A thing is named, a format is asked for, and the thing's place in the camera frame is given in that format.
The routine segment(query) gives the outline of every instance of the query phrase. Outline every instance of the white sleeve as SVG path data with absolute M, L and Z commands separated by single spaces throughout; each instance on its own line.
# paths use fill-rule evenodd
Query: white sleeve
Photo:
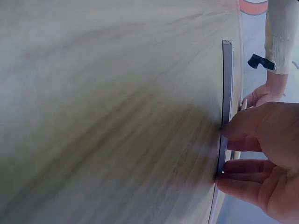
M 265 57 L 276 64 L 276 74 L 288 74 L 299 30 L 298 0 L 269 0 L 266 16 Z

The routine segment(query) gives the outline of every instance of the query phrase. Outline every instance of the hand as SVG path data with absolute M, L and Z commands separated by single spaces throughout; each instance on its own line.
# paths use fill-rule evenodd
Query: hand
M 299 104 L 266 103 L 237 113 L 221 130 L 228 149 L 269 160 L 225 163 L 219 190 L 260 207 L 282 223 L 299 220 Z
M 267 71 L 267 82 L 244 98 L 247 99 L 247 106 L 255 107 L 271 101 L 278 102 L 284 94 L 287 79 L 288 75 Z

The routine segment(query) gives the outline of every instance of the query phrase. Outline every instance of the person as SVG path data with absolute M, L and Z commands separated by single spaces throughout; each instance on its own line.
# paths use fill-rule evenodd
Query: person
M 268 102 L 243 110 L 221 134 L 229 150 L 262 152 L 268 160 L 227 161 L 215 181 L 219 190 L 281 223 L 299 223 L 299 104 Z
M 267 70 L 267 81 L 245 98 L 248 107 L 279 101 L 284 94 L 299 30 L 298 0 L 268 0 L 265 58 L 276 65 Z
M 276 64 L 249 94 L 247 110 L 221 128 L 228 149 L 264 153 L 267 160 L 227 161 L 219 190 L 260 207 L 284 224 L 299 223 L 299 104 L 279 103 L 285 91 L 299 23 L 297 0 L 269 0 L 266 58 Z

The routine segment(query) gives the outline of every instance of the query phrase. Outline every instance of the black clip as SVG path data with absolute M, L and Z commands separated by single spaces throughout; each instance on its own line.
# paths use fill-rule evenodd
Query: black clip
M 269 61 L 266 58 L 260 57 L 253 54 L 247 62 L 252 68 L 257 69 L 258 64 L 261 64 L 265 69 L 274 71 L 276 69 L 276 64 Z

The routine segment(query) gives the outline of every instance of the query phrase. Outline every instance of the light wood grain surface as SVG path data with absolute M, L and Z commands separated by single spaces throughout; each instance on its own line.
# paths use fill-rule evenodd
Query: light wood grain surface
M 237 0 L 0 2 L 0 223 L 207 223 Z

